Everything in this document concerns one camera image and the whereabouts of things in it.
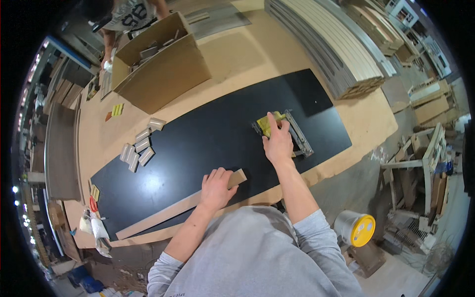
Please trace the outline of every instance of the workbench surface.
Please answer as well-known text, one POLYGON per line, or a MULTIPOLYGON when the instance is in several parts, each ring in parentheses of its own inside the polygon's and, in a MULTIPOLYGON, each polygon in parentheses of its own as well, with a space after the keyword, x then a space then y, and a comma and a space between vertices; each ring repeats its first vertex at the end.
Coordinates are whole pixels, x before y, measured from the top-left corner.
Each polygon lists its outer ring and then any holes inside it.
MULTIPOLYGON (((89 202, 87 180, 120 154, 124 143, 135 142, 135 135, 146 127, 150 117, 170 122, 177 117, 225 94, 287 73, 310 68, 321 82, 322 75, 308 59, 298 42, 263 10, 253 10, 247 1, 232 2, 251 21, 251 25, 226 30, 197 41, 212 79, 176 98, 153 115, 148 115, 115 93, 100 102, 99 95, 81 101, 79 123, 79 165, 84 200, 89 202), (105 122, 107 112, 115 104, 124 103, 123 114, 105 122)), ((381 89, 363 99, 332 99, 351 139, 352 146, 322 164, 304 172, 310 187, 356 164, 373 148, 383 143, 398 128, 391 108, 381 89)), ((282 198, 280 185, 240 203, 226 207, 221 215, 244 205, 270 205, 282 198)), ((79 226, 86 205, 64 202, 70 228, 79 226)), ((111 246, 127 246, 172 237, 180 225, 111 242, 111 246)), ((74 236, 80 249, 94 248, 90 234, 77 231, 74 236)))

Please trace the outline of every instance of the paint bucket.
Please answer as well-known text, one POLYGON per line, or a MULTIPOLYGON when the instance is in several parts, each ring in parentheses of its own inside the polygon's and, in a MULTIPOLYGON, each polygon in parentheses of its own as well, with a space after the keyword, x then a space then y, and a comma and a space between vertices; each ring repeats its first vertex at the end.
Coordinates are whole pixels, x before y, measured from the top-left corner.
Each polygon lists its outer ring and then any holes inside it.
POLYGON ((346 244, 354 247, 362 247, 373 236, 376 221, 365 213, 344 210, 336 217, 333 230, 341 235, 346 244))

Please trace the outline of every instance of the wrist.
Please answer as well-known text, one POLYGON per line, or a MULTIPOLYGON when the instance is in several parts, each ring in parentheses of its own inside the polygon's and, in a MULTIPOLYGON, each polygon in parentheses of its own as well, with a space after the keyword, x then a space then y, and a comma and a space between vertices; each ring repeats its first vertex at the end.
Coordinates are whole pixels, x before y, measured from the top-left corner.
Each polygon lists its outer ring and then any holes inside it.
POLYGON ((215 213, 218 211, 213 207, 205 205, 203 203, 198 203, 195 210, 193 212, 198 212, 200 215, 209 216, 210 218, 214 217, 215 213))
POLYGON ((287 171, 289 169, 295 169, 295 163, 292 158, 272 162, 272 165, 274 166, 274 169, 277 173, 287 171))

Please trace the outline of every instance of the graphic t-shirt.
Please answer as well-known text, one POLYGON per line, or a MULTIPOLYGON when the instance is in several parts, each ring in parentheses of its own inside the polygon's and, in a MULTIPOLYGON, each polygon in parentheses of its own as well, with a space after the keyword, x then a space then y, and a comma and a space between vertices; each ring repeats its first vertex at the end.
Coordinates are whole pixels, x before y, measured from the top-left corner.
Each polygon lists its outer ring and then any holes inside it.
POLYGON ((155 6, 147 0, 121 0, 115 5, 112 20, 103 28, 111 31, 137 30, 155 17, 155 6))

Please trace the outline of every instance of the hand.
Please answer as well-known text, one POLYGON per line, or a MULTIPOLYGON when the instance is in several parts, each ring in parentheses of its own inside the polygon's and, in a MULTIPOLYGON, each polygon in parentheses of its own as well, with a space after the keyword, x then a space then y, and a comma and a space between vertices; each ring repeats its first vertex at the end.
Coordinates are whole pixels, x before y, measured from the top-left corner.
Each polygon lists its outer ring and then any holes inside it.
POLYGON ((294 144, 289 133, 290 123, 288 121, 282 121, 282 127, 279 129, 272 113, 268 112, 267 118, 270 123, 270 139, 263 136, 262 144, 264 145, 267 159, 275 167, 292 160, 294 144))
POLYGON ((232 173, 231 170, 219 167, 218 169, 213 169, 209 175, 203 176, 201 200, 198 206, 201 205, 213 214, 225 207, 238 190, 238 186, 228 190, 228 182, 232 173))
POLYGON ((106 61, 109 61, 109 64, 112 64, 112 60, 111 60, 111 57, 110 56, 104 56, 104 59, 102 59, 102 62, 101 62, 101 68, 104 69, 104 64, 106 61))

